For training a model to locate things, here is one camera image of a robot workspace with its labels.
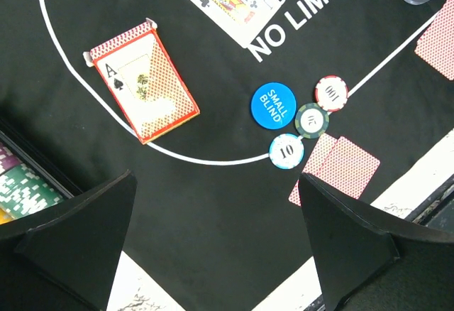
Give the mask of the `blue white poker chip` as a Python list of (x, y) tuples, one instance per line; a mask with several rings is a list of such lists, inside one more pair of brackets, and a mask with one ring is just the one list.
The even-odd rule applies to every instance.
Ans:
[(297, 167), (304, 157), (302, 137), (292, 133), (278, 135), (270, 144), (269, 157), (272, 164), (279, 169)]

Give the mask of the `blue small blind button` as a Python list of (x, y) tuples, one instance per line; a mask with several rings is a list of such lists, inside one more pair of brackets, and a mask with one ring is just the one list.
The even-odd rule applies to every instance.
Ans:
[(254, 120), (264, 129), (282, 129), (294, 120), (297, 100), (287, 85), (268, 82), (255, 91), (250, 110)]

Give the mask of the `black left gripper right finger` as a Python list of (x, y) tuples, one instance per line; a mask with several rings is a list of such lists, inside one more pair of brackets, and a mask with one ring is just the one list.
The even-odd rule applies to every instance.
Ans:
[(299, 178), (326, 310), (452, 310), (453, 234)]

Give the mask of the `red white poker chip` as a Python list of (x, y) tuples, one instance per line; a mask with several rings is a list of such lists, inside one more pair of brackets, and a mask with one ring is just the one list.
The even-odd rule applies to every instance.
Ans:
[(336, 75), (322, 77), (314, 90), (316, 103), (327, 112), (342, 109), (348, 101), (348, 87), (342, 78)]

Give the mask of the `red playing card box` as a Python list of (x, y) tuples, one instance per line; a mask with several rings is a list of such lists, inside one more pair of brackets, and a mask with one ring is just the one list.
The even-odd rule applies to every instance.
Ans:
[(142, 144), (200, 114), (149, 18), (83, 58), (97, 69)]

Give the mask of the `red backed playing card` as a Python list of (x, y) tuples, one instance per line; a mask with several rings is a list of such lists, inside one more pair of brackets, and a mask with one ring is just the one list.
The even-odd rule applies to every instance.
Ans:
[(380, 166), (380, 160), (341, 136), (317, 172), (320, 180), (359, 199)]
[[(335, 146), (337, 140), (337, 138), (334, 138), (327, 133), (321, 135), (316, 145), (314, 146), (314, 149), (311, 152), (311, 155), (309, 156), (309, 159), (307, 160), (302, 172), (310, 173), (312, 175), (317, 174), (322, 164), (327, 159), (332, 148)], [(299, 196), (299, 181), (296, 181), (292, 191), (290, 192), (288, 200), (296, 206), (301, 206), (301, 200)]]
[(433, 69), (453, 81), (453, 0), (446, 0), (414, 51)]

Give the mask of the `green white poker chip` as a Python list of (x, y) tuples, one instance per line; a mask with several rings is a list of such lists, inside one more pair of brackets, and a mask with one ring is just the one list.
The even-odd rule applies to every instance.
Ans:
[(329, 125), (329, 114), (316, 103), (302, 105), (294, 120), (298, 133), (307, 139), (315, 139), (326, 132)]

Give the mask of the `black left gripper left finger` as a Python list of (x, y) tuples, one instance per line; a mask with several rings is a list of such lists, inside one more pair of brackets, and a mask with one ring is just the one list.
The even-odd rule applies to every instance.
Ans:
[(135, 201), (131, 171), (1, 226), (2, 310), (105, 310)]

